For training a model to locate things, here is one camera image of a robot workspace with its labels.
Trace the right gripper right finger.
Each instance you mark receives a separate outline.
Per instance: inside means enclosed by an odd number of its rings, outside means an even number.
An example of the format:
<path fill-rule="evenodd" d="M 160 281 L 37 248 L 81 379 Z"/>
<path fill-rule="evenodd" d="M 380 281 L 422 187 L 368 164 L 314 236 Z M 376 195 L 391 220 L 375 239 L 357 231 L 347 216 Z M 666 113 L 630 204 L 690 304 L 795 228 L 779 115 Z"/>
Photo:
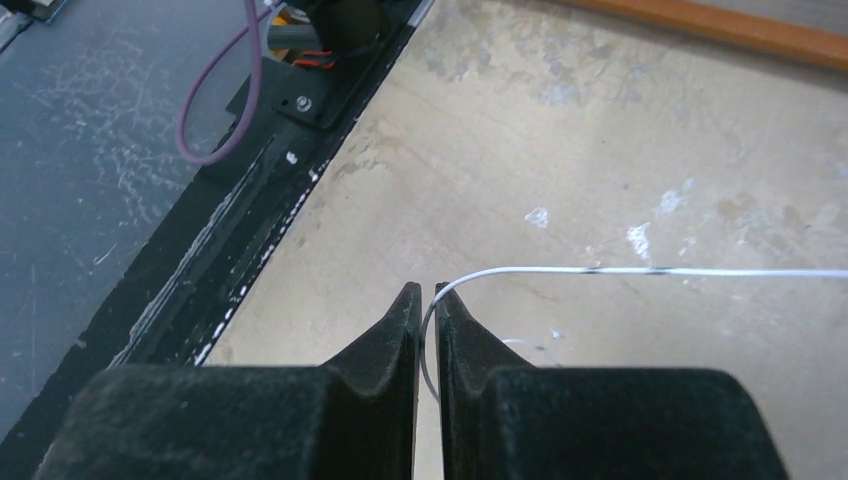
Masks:
<path fill-rule="evenodd" d="M 537 367 L 435 306 L 448 479 L 784 479 L 749 393 L 702 368 Z"/>

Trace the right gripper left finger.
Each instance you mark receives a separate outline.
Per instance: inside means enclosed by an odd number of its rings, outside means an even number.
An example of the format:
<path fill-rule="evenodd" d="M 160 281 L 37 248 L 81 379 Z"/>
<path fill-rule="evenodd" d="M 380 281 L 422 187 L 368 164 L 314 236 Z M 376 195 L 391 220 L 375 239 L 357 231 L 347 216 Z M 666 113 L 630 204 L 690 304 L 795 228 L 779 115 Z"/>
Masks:
<path fill-rule="evenodd" d="M 408 479 L 422 292 L 317 366 L 132 364 L 91 379 L 39 479 Z"/>

